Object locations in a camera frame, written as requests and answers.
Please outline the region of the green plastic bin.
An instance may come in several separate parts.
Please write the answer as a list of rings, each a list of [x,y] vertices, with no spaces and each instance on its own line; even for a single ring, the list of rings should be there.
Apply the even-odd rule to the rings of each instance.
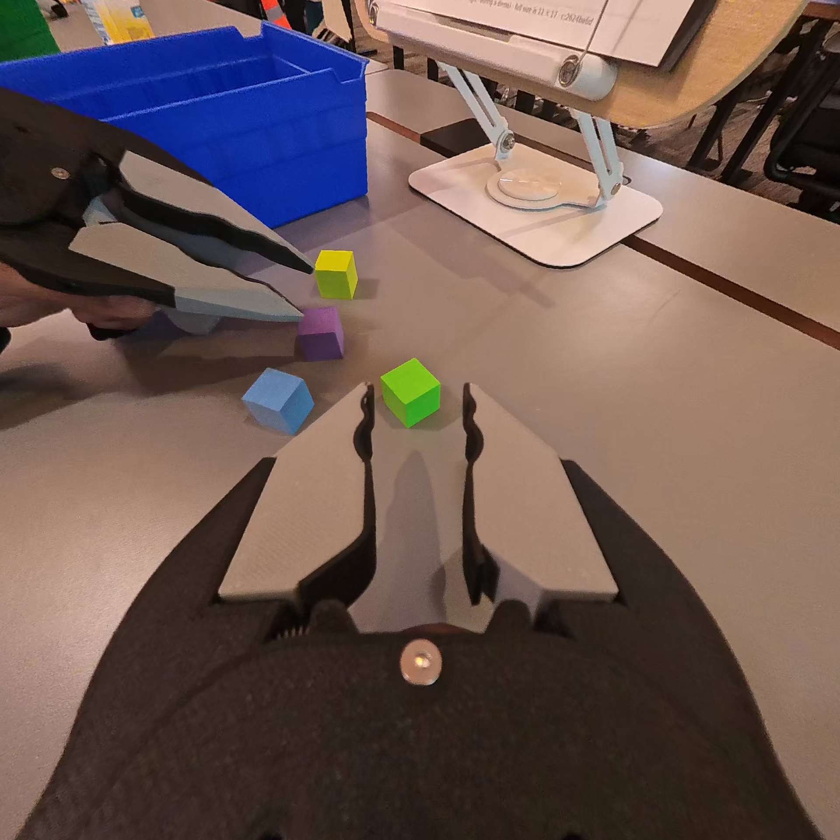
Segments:
[[[59,53],[36,1],[1,1],[1,62]]]

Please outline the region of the person's left hand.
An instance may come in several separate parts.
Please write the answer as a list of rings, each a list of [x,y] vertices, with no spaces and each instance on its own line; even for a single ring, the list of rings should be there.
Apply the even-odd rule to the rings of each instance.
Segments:
[[[152,302],[136,297],[90,297],[40,287],[1,264],[1,326],[5,329],[23,327],[68,310],[89,326],[130,331],[147,323],[157,309]]]

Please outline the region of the printed instruction sheet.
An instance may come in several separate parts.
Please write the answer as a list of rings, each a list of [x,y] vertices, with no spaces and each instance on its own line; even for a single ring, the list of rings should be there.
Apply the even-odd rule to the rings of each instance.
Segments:
[[[702,25],[715,2],[401,1],[398,5],[558,46],[649,67],[664,60],[678,33]]]

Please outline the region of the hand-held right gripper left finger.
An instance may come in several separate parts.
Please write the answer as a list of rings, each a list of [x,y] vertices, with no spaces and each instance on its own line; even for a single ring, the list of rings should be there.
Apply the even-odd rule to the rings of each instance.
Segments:
[[[376,569],[374,391],[359,384],[275,456],[219,588],[226,602],[354,604]]]

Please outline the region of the blue plastic bin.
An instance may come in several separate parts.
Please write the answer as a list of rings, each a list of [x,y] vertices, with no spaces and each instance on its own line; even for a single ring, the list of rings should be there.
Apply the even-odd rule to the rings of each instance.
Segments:
[[[2,64],[3,88],[160,146],[275,228],[368,192],[366,60],[264,22]]]

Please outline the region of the white document stand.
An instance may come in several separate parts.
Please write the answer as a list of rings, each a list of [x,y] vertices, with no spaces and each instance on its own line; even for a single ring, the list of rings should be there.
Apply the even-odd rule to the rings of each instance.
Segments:
[[[486,143],[409,177],[409,186],[502,244],[549,268],[580,266],[656,222],[661,203],[624,184],[614,125],[657,128],[713,104],[755,70],[807,2],[715,2],[680,30],[658,66],[415,11],[355,2],[370,37],[433,59]],[[482,79],[565,106],[589,165],[522,145]]]

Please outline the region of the blue foam cube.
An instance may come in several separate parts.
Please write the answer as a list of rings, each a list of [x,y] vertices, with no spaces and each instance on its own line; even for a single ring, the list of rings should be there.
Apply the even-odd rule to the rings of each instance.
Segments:
[[[293,436],[313,410],[314,401],[302,378],[265,369],[241,398],[263,427]]]

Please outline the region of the yellow foam cube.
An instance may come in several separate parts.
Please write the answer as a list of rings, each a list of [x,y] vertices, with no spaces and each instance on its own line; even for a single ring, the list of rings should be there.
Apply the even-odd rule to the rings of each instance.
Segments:
[[[352,300],[359,278],[351,250],[323,249],[315,265],[320,297],[328,300]]]

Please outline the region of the disinfectant wipes canister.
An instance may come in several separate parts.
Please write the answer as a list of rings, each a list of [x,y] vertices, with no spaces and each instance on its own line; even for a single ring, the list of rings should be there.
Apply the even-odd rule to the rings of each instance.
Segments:
[[[105,46],[128,44],[155,37],[138,1],[80,1]]]

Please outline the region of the green foam cube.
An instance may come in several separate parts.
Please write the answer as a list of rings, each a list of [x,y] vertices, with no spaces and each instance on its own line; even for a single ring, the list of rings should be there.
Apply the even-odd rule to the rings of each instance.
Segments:
[[[384,373],[380,384],[385,405],[405,427],[419,424],[440,408],[440,381],[417,358]]]

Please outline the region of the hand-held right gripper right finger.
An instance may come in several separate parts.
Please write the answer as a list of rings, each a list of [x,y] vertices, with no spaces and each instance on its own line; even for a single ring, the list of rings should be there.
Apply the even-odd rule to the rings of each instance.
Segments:
[[[463,426],[470,603],[613,601],[617,584],[557,452],[477,384],[464,385]]]

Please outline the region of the purple foam cube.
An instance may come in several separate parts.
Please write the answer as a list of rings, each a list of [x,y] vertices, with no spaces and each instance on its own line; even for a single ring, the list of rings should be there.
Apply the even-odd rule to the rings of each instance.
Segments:
[[[296,347],[307,362],[336,361],[344,356],[344,334],[336,307],[309,308],[297,327]]]

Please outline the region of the black office chair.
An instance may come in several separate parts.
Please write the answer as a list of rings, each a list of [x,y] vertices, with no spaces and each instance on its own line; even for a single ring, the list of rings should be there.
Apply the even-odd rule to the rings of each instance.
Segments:
[[[800,191],[794,209],[838,224],[839,34],[827,40],[823,54],[815,81],[775,131],[763,173]]]

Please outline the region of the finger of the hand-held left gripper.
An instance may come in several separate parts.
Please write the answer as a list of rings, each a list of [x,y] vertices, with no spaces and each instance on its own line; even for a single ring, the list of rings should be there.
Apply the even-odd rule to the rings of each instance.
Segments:
[[[69,250],[156,280],[174,292],[171,309],[196,316],[299,322],[303,312],[271,286],[207,266],[175,245],[126,224],[85,227]]]
[[[245,255],[311,275],[314,264],[213,185],[125,152],[118,218],[208,266],[235,269]]]

